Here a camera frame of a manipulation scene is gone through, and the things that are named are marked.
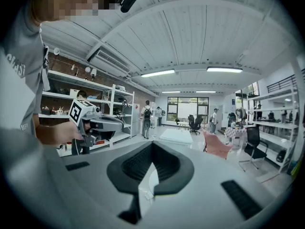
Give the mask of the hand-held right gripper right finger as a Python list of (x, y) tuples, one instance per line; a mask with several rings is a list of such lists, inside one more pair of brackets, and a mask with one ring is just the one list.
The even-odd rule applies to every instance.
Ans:
[(179, 193), (194, 176), (194, 165), (190, 158), (159, 141), (152, 142), (152, 163), (159, 180), (154, 187), (155, 196)]

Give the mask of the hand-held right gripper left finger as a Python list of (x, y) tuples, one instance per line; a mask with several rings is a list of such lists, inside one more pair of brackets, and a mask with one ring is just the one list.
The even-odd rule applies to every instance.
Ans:
[(107, 176), (119, 192), (138, 195), (138, 186), (153, 163), (152, 144), (151, 141), (139, 143), (136, 149), (107, 166)]

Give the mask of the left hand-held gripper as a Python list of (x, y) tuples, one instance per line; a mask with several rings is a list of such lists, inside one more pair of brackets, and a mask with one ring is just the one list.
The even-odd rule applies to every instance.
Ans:
[(110, 140), (115, 132), (120, 132), (124, 128), (121, 120), (102, 114), (97, 106), (83, 99), (73, 100), (69, 119), (77, 126), (83, 137), (81, 145), (87, 147), (92, 147), (104, 139)]

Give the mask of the person's left hand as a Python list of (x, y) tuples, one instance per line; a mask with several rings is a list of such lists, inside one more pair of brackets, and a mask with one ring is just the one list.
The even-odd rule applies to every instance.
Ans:
[(76, 140), (83, 139), (77, 126), (71, 121), (59, 124), (59, 127), (58, 127), (59, 143), (61, 143), (61, 144), (67, 143), (69, 141), (72, 141), (73, 139), (76, 139)]

